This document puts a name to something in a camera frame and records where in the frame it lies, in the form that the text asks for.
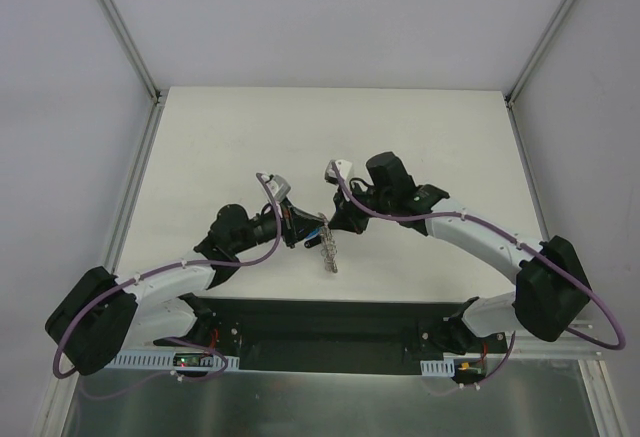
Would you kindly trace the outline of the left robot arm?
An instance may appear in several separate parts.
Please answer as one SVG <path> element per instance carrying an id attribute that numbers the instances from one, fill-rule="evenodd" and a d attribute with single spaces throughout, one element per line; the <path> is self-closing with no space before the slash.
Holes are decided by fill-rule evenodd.
<path id="1" fill-rule="evenodd" d="M 103 266 L 89 269 L 45 323 L 57 345 L 55 377 L 94 374 L 120 351 L 157 340 L 180 337 L 191 346 L 204 344 L 212 324 L 190 304 L 190 295 L 226 283 L 245 265 L 239 254 L 267 244 L 273 255 L 280 245 L 293 248 L 324 226 L 324 218 L 289 200 L 266 205 L 255 216 L 229 204 L 180 261 L 129 276 Z"/>

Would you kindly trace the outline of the black key fob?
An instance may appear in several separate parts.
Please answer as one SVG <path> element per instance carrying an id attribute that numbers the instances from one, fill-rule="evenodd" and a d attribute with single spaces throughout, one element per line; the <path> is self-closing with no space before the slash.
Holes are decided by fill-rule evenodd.
<path id="1" fill-rule="evenodd" d="M 304 242 L 304 247 L 307 249 L 311 249 L 313 247 L 316 247 L 318 245 L 320 245 L 322 243 L 322 239 L 319 235 L 316 235 L 308 240 L 306 240 Z"/>

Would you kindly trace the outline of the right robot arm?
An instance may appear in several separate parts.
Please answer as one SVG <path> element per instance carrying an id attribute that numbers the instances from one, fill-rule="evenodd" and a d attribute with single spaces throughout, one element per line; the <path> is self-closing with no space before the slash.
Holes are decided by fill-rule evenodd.
<path id="1" fill-rule="evenodd" d="M 575 248 L 562 237 L 522 238 L 470 214 L 446 191 L 410 178 L 365 186 L 328 181 L 337 187 L 332 227 L 361 233 L 372 217 L 390 220 L 465 251 L 512 283 L 510 292 L 469 298 L 430 327 L 431 343 L 442 351 L 462 355 L 501 332 L 526 331 L 554 342 L 595 299 Z"/>

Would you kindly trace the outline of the metal disc with keyrings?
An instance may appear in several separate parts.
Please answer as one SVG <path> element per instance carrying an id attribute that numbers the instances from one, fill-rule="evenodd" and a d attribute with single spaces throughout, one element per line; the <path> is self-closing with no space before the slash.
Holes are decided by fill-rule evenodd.
<path id="1" fill-rule="evenodd" d="M 328 218 L 320 213 L 319 217 L 322 220 L 322 226 L 319 229 L 320 243 L 322 246 L 321 255 L 324 259 L 324 266 L 327 272 L 332 274 L 338 273 L 338 266 L 336 262 L 337 244 L 333 237 L 332 231 L 329 228 Z"/>

